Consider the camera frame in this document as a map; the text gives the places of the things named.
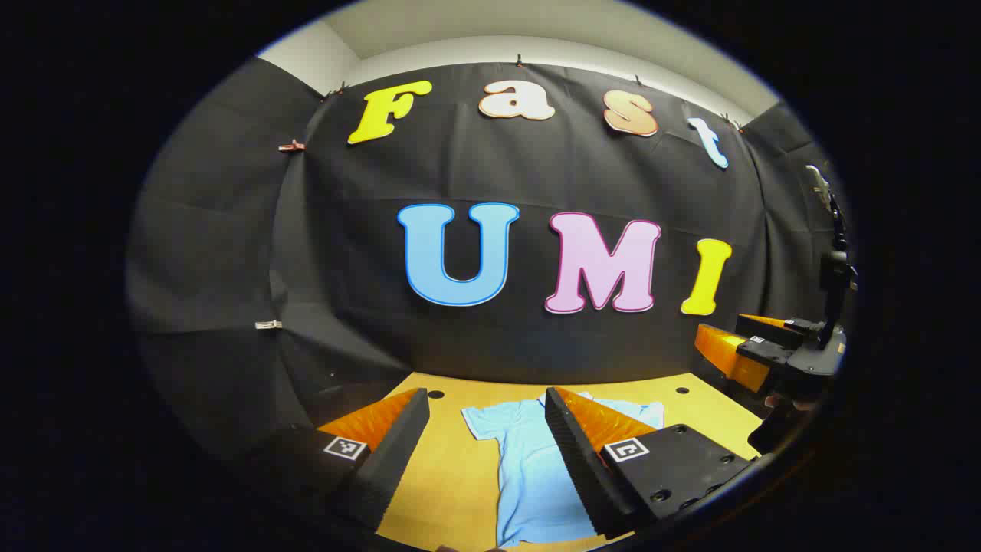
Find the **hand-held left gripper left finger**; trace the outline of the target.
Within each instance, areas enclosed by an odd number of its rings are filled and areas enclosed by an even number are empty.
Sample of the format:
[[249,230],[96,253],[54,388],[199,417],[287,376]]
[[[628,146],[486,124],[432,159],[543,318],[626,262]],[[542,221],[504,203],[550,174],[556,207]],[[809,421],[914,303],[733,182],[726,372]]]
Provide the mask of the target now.
[[376,532],[429,419],[428,391],[414,388],[316,429],[281,430],[234,466],[302,520]]

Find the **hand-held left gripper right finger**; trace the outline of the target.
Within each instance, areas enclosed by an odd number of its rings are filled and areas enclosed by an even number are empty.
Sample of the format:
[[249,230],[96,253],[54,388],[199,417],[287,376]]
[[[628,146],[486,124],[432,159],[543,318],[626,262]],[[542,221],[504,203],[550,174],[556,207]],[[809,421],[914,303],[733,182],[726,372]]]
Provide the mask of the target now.
[[596,534],[612,541],[669,527],[715,499],[753,461],[694,427],[655,429],[562,387],[544,419]]

